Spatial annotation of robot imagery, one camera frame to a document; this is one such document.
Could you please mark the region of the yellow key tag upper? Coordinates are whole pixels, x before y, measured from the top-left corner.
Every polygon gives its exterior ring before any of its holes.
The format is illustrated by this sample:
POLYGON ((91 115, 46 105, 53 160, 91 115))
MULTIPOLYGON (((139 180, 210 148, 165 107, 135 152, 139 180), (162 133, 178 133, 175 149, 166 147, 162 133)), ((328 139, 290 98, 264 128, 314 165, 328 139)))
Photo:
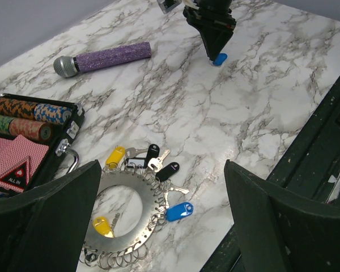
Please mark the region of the yellow key tag upper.
POLYGON ((115 169, 119 166, 120 161, 124 157, 126 149, 122 146, 117 146, 105 161, 107 169, 115 169))

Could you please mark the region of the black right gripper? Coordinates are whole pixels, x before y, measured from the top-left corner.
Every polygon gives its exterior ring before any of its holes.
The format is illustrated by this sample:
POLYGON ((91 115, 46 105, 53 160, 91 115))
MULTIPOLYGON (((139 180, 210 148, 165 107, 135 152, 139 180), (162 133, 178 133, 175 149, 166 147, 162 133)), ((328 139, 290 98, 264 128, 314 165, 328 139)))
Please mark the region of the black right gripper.
POLYGON ((183 15, 201 35, 207 56, 215 61, 233 36, 236 20, 232 17, 232 0, 188 1, 183 15))

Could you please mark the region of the round metal key ring disc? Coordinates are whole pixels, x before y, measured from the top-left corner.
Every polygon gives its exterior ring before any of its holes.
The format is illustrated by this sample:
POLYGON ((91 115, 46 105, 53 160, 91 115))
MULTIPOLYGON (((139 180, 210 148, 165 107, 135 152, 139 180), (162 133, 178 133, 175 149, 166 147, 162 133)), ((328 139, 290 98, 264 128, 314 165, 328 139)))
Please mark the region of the round metal key ring disc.
POLYGON ((80 262, 109 271, 145 259, 151 235, 167 222, 165 212, 163 188, 152 171, 127 167, 103 170, 80 262), (108 219, 114 238, 94 229, 98 216, 108 219))

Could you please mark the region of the black key tag lower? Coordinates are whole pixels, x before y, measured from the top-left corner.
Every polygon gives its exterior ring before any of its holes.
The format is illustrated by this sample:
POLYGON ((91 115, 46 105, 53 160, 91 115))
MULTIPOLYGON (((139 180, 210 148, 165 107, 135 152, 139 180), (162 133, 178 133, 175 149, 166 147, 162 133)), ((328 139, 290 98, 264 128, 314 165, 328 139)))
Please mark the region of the black key tag lower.
POLYGON ((170 177, 172 177, 175 173, 177 173, 180 169, 180 165, 177 162, 171 162, 165 167, 163 167, 156 175, 155 178, 160 182, 167 181, 170 177))

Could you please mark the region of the purple glitter microphone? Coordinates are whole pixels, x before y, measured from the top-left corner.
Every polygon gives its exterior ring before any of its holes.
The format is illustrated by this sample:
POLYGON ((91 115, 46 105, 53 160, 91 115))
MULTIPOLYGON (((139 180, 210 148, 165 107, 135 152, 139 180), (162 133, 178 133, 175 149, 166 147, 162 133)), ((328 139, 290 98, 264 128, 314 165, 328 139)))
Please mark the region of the purple glitter microphone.
POLYGON ((71 78, 80 73, 106 69, 137 60, 150 58, 149 42, 120 46, 96 52, 83 53, 75 57, 60 56, 53 62, 54 71, 61 77, 71 78))

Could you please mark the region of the red playing card deck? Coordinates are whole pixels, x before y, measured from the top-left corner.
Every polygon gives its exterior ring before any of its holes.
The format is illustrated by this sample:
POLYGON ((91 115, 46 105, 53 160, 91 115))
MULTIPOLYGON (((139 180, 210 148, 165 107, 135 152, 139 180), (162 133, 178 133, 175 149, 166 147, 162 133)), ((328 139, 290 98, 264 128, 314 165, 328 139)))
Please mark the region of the red playing card deck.
POLYGON ((0 178, 9 170, 28 161, 30 182, 48 150, 49 146, 45 144, 35 143, 22 135, 17 136, 0 150, 0 178))

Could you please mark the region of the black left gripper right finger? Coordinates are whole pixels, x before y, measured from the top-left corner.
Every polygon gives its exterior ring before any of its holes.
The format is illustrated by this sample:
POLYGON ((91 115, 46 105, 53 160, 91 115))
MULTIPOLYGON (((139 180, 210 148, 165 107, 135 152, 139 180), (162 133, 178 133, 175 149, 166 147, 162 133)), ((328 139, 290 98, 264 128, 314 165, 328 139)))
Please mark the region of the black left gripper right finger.
POLYGON ((340 207, 301 197, 233 161, 224 176, 246 271, 340 271, 340 207))

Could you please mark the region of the clear key tag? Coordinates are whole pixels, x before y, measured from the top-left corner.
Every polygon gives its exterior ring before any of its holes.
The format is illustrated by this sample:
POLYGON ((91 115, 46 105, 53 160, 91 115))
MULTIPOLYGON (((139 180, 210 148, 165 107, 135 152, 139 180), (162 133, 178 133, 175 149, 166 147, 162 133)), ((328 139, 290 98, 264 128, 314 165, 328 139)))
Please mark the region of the clear key tag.
POLYGON ((127 158, 125 159, 125 165, 129 169, 133 169, 133 168, 144 169, 146 168, 146 158, 139 158, 139 157, 127 158))

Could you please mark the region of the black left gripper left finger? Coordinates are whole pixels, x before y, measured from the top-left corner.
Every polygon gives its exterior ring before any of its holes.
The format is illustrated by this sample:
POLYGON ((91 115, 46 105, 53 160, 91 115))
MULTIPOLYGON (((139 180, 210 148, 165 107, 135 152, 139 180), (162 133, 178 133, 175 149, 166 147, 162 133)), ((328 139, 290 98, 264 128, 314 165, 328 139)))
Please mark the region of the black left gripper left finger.
POLYGON ((94 160, 0 201, 0 271, 75 271, 100 178, 94 160))

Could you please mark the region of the all in triangle button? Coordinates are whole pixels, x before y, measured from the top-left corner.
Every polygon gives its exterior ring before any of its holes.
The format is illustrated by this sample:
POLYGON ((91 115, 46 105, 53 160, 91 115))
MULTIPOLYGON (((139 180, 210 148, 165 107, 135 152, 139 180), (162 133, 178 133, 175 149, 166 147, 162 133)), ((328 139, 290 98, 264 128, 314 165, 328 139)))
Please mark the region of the all in triangle button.
POLYGON ((16 168, 9 170, 0 178, 0 186, 13 190, 17 193, 22 193, 29 183, 29 162, 24 161, 16 168))

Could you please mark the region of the black poker chip case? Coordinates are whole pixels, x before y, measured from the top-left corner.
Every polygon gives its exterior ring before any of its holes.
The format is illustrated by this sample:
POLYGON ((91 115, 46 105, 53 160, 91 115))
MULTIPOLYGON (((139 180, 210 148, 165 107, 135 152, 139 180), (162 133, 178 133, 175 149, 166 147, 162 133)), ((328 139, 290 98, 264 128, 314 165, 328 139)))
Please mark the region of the black poker chip case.
POLYGON ((80 104, 13 94, 0 95, 0 201, 49 182, 84 122, 80 104))

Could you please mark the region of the black key tag upper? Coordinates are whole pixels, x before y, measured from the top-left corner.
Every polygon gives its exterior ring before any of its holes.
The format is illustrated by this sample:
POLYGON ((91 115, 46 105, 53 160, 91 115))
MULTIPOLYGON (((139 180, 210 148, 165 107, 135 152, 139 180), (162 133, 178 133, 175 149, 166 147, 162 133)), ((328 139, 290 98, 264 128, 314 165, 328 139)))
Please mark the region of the black key tag upper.
POLYGON ((157 158, 159 156, 159 153, 160 153, 159 146, 156 144, 150 144, 145 158, 145 166, 146 167, 148 166, 148 163, 152 158, 157 158))

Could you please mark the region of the black key tag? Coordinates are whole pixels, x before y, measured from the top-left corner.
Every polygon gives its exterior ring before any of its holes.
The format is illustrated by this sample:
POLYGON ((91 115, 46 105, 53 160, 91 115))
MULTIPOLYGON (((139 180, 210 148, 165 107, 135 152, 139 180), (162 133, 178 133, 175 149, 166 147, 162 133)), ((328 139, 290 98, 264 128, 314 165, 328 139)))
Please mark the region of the black key tag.
POLYGON ((165 167, 163 167, 156 175, 155 178, 160 182, 167 181, 170 177, 172 177, 175 173, 177 173, 180 169, 180 165, 177 162, 171 162, 165 167))
POLYGON ((160 153, 159 146, 156 144, 150 144, 145 158, 145 166, 146 167, 148 166, 148 163, 152 158, 157 158, 159 156, 159 153, 160 153))

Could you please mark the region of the yellow key tag inner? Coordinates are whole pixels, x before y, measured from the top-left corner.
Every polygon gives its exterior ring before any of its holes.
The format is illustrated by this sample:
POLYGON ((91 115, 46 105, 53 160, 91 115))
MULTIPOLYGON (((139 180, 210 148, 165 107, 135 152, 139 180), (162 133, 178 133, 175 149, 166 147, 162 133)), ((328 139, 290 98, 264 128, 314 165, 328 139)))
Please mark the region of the yellow key tag inner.
POLYGON ((102 236, 114 238, 114 234, 108 219, 104 216, 98 216, 93 220, 94 229, 102 236))

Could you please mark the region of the blue key tag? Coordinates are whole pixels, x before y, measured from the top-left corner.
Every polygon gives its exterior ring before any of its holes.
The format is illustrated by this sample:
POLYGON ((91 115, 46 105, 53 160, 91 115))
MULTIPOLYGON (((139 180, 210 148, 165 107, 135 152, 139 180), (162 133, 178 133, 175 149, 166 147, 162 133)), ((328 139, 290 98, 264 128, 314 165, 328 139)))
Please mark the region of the blue key tag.
POLYGON ((174 222, 192 215, 193 210, 194 207, 190 202, 183 202, 168 208, 165 217, 167 221, 174 222))
POLYGON ((211 61, 211 64, 215 67, 221 66, 224 61, 228 58, 227 54, 225 53, 220 53, 214 61, 211 61))

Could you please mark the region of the yellow key tag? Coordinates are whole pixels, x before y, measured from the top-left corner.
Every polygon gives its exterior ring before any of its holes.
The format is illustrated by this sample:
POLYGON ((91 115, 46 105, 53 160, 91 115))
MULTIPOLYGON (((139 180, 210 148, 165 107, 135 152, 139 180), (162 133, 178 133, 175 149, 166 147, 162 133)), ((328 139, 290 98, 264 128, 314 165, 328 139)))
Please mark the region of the yellow key tag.
POLYGON ((124 157, 126 149, 122 146, 117 146, 105 161, 107 169, 115 169, 119 166, 120 161, 124 157))
POLYGON ((93 220, 94 229, 102 236, 114 238, 114 234, 108 219, 104 216, 98 216, 93 220))

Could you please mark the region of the blue key tag on disc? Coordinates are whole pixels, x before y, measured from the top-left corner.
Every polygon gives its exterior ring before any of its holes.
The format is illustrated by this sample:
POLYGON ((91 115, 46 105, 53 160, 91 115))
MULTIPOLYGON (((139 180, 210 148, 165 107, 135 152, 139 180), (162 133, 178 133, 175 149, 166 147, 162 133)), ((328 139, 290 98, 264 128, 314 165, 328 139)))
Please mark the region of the blue key tag on disc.
POLYGON ((192 215, 193 210, 194 207, 190 202, 183 202, 168 208, 165 217, 167 221, 174 222, 192 215))

